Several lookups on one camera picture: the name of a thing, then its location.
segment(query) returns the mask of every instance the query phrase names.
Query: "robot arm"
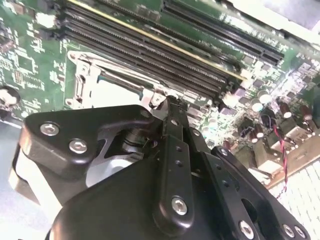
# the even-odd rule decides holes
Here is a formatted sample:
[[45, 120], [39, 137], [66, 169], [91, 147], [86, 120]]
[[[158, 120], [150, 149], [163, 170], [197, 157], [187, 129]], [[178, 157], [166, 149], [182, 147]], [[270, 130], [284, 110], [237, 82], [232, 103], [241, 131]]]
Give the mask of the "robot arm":
[[11, 172], [55, 218], [48, 239], [309, 240], [185, 110], [168, 97], [153, 115], [130, 105], [27, 117]]

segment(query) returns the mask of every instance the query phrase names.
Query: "motherboard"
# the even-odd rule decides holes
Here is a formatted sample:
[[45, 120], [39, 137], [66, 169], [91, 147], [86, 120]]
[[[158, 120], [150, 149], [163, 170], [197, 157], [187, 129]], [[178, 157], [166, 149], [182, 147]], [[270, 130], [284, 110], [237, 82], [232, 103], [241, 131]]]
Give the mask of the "motherboard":
[[152, 111], [173, 95], [210, 148], [240, 152], [248, 168], [252, 154], [263, 155], [254, 168], [273, 174], [282, 146], [274, 126], [287, 153], [318, 129], [320, 37], [276, 29], [231, 2], [0, 0], [0, 117], [129, 104]]

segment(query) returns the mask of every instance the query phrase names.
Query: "metal bracket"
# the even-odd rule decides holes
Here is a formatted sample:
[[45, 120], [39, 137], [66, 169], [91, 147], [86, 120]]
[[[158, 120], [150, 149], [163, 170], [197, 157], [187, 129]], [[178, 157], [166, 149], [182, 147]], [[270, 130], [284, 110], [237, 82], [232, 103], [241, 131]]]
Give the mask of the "metal bracket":
[[[222, 161], [229, 173], [239, 183], [237, 191], [258, 233], [266, 239], [310, 239], [307, 230], [271, 195], [250, 172], [223, 147], [214, 147], [212, 155]], [[304, 237], [294, 229], [300, 229]]]
[[153, 218], [165, 234], [184, 234], [194, 221], [194, 199], [188, 144], [183, 142], [183, 124], [179, 102], [165, 100], [168, 117], [163, 122], [159, 147], [159, 178], [156, 187]]

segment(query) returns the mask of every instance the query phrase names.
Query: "ram slot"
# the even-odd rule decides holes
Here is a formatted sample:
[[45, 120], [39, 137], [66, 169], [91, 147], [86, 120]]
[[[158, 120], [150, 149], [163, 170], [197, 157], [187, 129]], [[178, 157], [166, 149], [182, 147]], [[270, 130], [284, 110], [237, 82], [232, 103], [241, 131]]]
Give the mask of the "ram slot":
[[168, 69], [163, 68], [161, 65], [150, 63], [145, 60], [135, 58], [130, 52], [123, 51], [122, 49], [115, 48], [114, 46], [107, 46], [100, 40], [97, 40], [91, 36], [86, 36], [83, 33], [75, 32], [70, 29], [66, 29], [64, 32], [66, 38], [75, 41], [81, 45], [87, 46], [99, 53], [107, 56], [116, 58], [126, 64], [134, 65], [143, 71], [150, 72], [158, 78], [164, 79], [165, 81], [176, 84], [185, 88], [186, 90], [193, 91], [201, 96], [214, 98], [219, 95], [215, 90], [207, 87], [199, 86], [194, 82], [186, 81], [184, 77], [176, 75], [170, 72]]
[[161, 11], [272, 65], [277, 65], [284, 58], [284, 54], [267, 43], [180, 1], [165, 0]]
[[126, 41], [124, 36], [117, 35], [114, 32], [111, 32], [110, 30], [109, 32], [103, 32], [102, 30], [99, 31], [92, 25], [88, 27], [83, 23], [74, 22], [71, 20], [68, 20], [68, 24], [66, 25], [66, 27], [78, 33], [84, 33], [87, 36], [99, 39], [102, 43], [105, 43], [108, 46], [114, 46], [116, 48], [123, 49], [126, 52], [130, 52], [137, 58], [141, 58], [150, 63], [158, 64], [159, 66], [166, 68], [170, 72], [185, 78], [185, 80], [187, 81], [189, 81], [191, 77], [195, 83], [203, 87], [205, 86], [219, 92], [221, 87], [224, 85], [220, 82], [214, 81], [213, 79], [209, 79], [206, 76], [202, 76], [191, 69], [188, 69], [183, 64], [180, 65], [179, 62], [176, 62], [174, 60], [170, 61], [170, 59], [163, 57], [162, 55], [158, 55], [153, 51], [148, 51], [144, 49], [141, 45], [139, 45], [137, 42], [130, 40]]
[[154, 49], [157, 53], [165, 53], [163, 57], [171, 60], [175, 60], [177, 63], [183, 64], [183, 67], [189, 68], [193, 71], [199, 72], [208, 78], [212, 78], [215, 81], [226, 83], [226, 79], [230, 78], [229, 74], [213, 68], [197, 59], [187, 57], [185, 54], [177, 51], [176, 49], [170, 48], [164, 44], [161, 44], [153, 39], [147, 38], [131, 29], [127, 29], [120, 24], [107, 20], [93, 12], [84, 12], [83, 9], [78, 6], [68, 6], [65, 13], [70, 16], [80, 16], [81, 19], [86, 21], [94, 21], [101, 29], [108, 28], [112, 29], [114, 33], [125, 36], [134, 41], [140, 42], [146, 48]]
[[137, 55], [145, 56], [146, 58], [154, 58], [154, 56], [156, 56], [156, 59], [153, 59], [153, 61], [161, 61], [162, 64], [168, 66], [168, 68], [176, 67], [176, 71], [183, 71], [217, 88], [221, 88], [227, 84], [226, 76], [215, 74], [203, 68], [201, 69], [200, 66], [195, 67], [197, 66], [196, 64], [188, 62], [187, 60], [183, 61], [176, 55], [172, 55], [159, 47], [154, 47], [146, 39], [133, 38], [132, 35], [128, 35], [125, 30], [120, 31], [120, 28], [111, 28], [105, 23], [97, 25], [97, 19], [95, 19], [95, 23], [93, 23], [92, 19], [84, 16], [79, 19], [72, 18], [69, 10], [66, 10], [66, 14], [68, 16], [70, 15], [70, 17], [67, 18], [67, 27], [73, 26], [73, 28], [77, 28], [78, 31], [81, 29], [91, 31], [92, 34], [100, 35], [100, 37], [106, 40], [114, 41], [115, 44], [121, 44], [123, 48], [131, 48], [132, 51], [136, 51]]
[[[192, 50], [197, 53], [200, 57], [213, 61], [214, 63], [217, 63], [219, 65], [225, 65], [228, 66], [229, 69], [234, 68], [235, 70], [239, 71], [241, 69], [241, 64], [237, 60], [230, 58], [230, 56], [223, 54], [222, 52], [218, 52], [214, 50], [211, 47], [207, 47], [205, 45], [200, 44], [199, 42], [195, 41], [194, 39], [187, 37], [175, 30], [172, 30], [166, 26], [163, 26], [157, 22], [154, 22], [146, 17], [143, 17], [139, 14], [137, 14], [134, 11], [130, 11], [124, 7], [121, 7], [117, 5], [116, 3], [109, 1], [109, 0], [94, 0], [90, 1], [87, 4], [90, 6], [100, 7], [103, 6], [104, 10], [111, 10], [112, 12], [117, 11], [127, 17], [130, 17], [132, 19], [135, 19], [139, 21], [140, 23], [146, 24], [146, 26], [152, 27], [154, 29], [157, 29], [161, 31], [163, 34], [167, 36], [171, 36], [174, 39], [177, 39], [181, 45], [186, 45], [188, 48], [192, 48]], [[72, 4], [71, 0], [66, 0], [65, 4], [69, 5]]]

